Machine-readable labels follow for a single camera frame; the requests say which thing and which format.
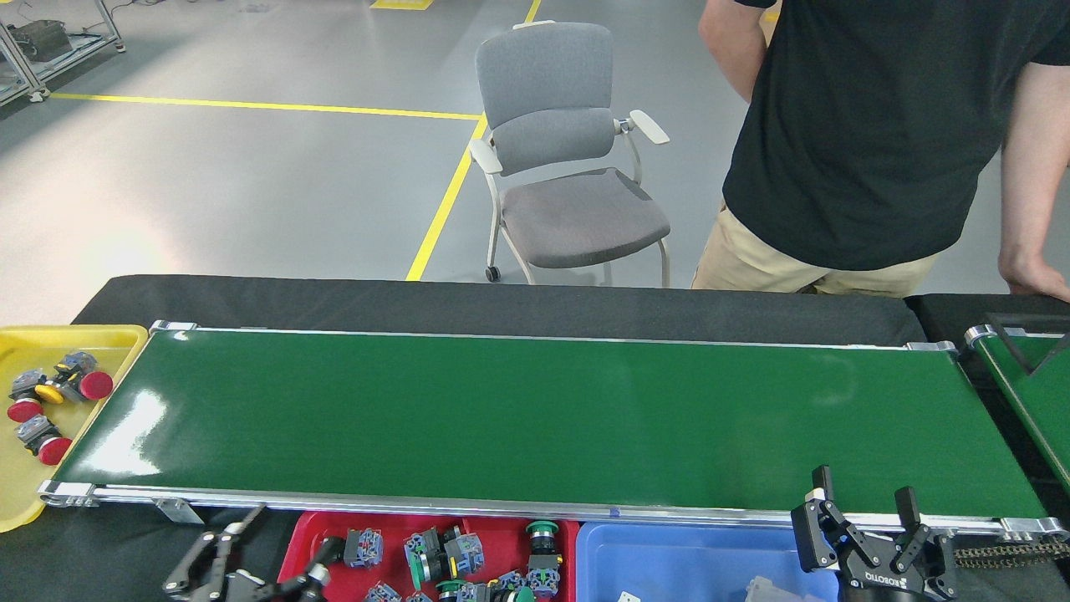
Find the person's left hand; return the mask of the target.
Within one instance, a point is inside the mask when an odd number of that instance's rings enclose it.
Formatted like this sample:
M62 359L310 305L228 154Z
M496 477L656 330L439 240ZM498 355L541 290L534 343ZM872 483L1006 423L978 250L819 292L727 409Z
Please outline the person's left hand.
M1069 287L1042 254L1002 253L998 258L1002 279L1014 296L1044 296L1069 304Z

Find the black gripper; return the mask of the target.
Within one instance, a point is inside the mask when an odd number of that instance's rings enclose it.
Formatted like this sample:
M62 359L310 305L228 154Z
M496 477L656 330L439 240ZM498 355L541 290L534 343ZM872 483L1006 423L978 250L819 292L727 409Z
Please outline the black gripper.
M258 504L245 518L230 522L221 530L200 534L165 578L165 596L207 601L324 601L324 588L331 580L328 567L338 564L343 555L342 538L325 538L305 571L279 585L231 568L238 542L264 509L263 504Z
M950 538L926 525L912 487L895 492L904 532L895 539L893 568L884 540L849 522L834 501L832 469L813 469L813 489L791 511L792 532L802 571L844 573L845 601L931 601L958 598Z

